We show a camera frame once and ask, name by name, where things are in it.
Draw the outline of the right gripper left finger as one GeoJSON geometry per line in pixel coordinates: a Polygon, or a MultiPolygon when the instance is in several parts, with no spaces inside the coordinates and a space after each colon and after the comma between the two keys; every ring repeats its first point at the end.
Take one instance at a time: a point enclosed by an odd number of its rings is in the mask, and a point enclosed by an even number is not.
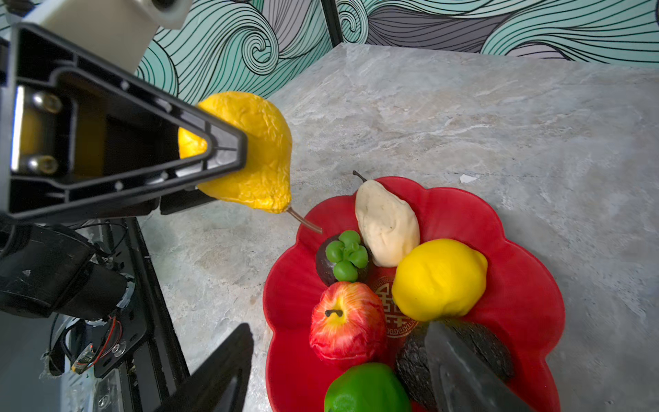
{"type": "Polygon", "coordinates": [[[158,410],[242,412],[253,351],[249,324],[240,324],[158,410]]]}

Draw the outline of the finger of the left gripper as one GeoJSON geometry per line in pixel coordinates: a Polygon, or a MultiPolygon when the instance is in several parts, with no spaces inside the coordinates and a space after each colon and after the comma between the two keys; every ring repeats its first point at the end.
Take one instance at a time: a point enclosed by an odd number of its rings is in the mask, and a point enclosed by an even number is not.
{"type": "Polygon", "coordinates": [[[161,197],[160,212],[163,216],[172,215],[214,202],[214,200],[198,189],[181,190],[161,197]]]}
{"type": "Polygon", "coordinates": [[[111,215],[244,168],[245,133],[30,23],[1,88],[1,214],[111,215]]]}

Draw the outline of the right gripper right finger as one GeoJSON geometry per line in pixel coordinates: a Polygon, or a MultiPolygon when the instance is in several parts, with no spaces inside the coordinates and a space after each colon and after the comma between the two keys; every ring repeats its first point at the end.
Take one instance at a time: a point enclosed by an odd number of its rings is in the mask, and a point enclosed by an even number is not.
{"type": "Polygon", "coordinates": [[[444,324],[429,324],[424,343],[432,391],[440,410],[531,410],[444,324]]]}

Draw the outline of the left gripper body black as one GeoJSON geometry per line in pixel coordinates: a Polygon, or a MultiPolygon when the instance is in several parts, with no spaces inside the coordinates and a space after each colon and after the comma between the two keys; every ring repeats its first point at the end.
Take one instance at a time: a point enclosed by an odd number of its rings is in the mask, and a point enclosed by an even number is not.
{"type": "Polygon", "coordinates": [[[129,277],[111,252],[72,228],[1,219],[1,310],[32,319],[104,319],[129,304],[129,277]]]}

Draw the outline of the black avocado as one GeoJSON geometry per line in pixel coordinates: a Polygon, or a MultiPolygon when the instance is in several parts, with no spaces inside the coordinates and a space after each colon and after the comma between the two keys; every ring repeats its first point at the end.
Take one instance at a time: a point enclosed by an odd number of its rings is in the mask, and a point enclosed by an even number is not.
{"type": "MultiPolygon", "coordinates": [[[[454,332],[499,379],[506,382],[513,378],[514,367],[510,351],[487,327],[458,319],[441,319],[439,322],[454,332]]],[[[432,392],[430,368],[427,365],[425,337],[428,327],[427,323],[417,324],[408,334],[404,345],[396,354],[395,372],[411,400],[427,411],[438,411],[439,407],[432,392]]]]}

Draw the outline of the small yellow wrinkled fruit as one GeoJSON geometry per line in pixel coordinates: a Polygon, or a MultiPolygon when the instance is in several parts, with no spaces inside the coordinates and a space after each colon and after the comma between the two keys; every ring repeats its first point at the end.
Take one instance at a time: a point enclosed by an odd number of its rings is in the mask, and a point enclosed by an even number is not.
{"type": "Polygon", "coordinates": [[[271,214],[288,212],[304,226],[321,234],[322,228],[302,218],[291,207],[293,139],[279,109],[256,94],[237,91],[213,94],[197,107],[243,131],[247,137],[245,167],[201,183],[197,189],[214,199],[271,214]]]}

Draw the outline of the green lime fruit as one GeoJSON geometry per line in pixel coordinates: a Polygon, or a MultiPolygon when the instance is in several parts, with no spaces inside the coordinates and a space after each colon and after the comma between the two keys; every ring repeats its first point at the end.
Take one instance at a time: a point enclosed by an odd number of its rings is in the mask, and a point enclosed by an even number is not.
{"type": "Polygon", "coordinates": [[[382,363],[351,367],[326,391],[324,411],[412,411],[403,385],[382,363]]]}

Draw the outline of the red flower-shaped fruit bowl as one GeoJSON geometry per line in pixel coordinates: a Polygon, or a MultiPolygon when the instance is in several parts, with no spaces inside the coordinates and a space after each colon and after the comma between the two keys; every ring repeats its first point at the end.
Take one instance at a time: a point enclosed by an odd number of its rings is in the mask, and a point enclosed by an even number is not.
{"type": "MultiPolygon", "coordinates": [[[[415,211],[423,241],[457,240],[486,257],[487,288],[467,319],[485,325],[510,350],[512,391],[533,410],[559,410],[546,358],[565,329],[566,311],[551,273],[506,238],[497,213],[477,195],[457,188],[427,189],[402,177],[384,177],[381,183],[415,211]]],[[[309,344],[312,310],[325,290],[315,257],[330,237],[358,227],[355,197],[329,198],[307,216],[322,233],[300,228],[264,287],[264,317],[273,332],[265,383],[274,411],[322,410],[326,391],[341,374],[317,358],[309,344]]]]}

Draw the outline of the yellow lemon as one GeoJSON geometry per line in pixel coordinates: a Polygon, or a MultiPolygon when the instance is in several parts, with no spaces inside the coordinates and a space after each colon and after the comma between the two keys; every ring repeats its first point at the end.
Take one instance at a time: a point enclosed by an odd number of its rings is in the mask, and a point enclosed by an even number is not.
{"type": "Polygon", "coordinates": [[[400,311],[418,322],[463,317],[487,287],[487,258],[457,240],[425,242],[396,268],[392,298],[400,311]]]}

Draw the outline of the pale yellow pear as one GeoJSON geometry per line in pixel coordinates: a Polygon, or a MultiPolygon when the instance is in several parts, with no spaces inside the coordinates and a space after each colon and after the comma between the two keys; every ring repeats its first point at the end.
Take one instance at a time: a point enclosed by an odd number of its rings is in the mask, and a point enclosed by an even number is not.
{"type": "Polygon", "coordinates": [[[373,263],[394,268],[420,245],[420,225],[410,205],[377,180],[366,180],[356,192],[355,215],[373,263]]]}

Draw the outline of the dark purple mangosteen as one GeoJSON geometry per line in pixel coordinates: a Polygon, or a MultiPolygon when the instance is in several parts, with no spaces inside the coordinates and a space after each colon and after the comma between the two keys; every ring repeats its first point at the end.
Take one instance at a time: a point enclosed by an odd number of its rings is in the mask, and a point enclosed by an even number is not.
{"type": "Polygon", "coordinates": [[[372,271],[372,254],[355,230],[327,239],[316,253],[316,271],[326,285],[367,283],[372,271]]]}

